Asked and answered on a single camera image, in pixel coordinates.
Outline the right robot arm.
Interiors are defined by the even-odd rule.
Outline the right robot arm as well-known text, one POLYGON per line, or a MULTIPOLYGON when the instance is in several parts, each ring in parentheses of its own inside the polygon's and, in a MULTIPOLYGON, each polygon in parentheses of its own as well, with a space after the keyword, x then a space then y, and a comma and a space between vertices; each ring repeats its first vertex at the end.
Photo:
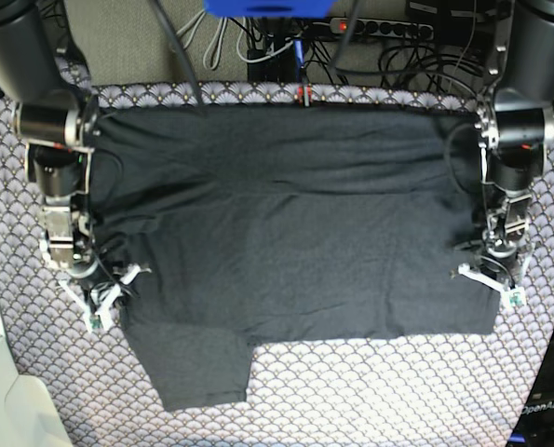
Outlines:
POLYGON ((49 268, 66 274, 59 285, 87 331, 108 332, 113 313, 136 295, 132 282, 149 268, 113 258, 125 235, 96 239, 90 193, 98 99, 61 77, 34 1, 0 1, 0 89, 15 103, 11 126, 26 142, 26 179, 43 197, 39 250, 49 268))

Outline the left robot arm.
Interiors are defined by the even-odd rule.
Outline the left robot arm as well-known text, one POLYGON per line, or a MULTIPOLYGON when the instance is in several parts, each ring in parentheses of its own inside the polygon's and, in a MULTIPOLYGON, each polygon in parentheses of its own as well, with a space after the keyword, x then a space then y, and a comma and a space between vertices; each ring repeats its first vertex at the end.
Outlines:
POLYGON ((529 237, 532 186, 554 144, 554 1, 499 1, 493 45, 477 96, 480 237, 455 274, 498 293, 504 308, 527 301, 522 281, 536 248, 529 237))

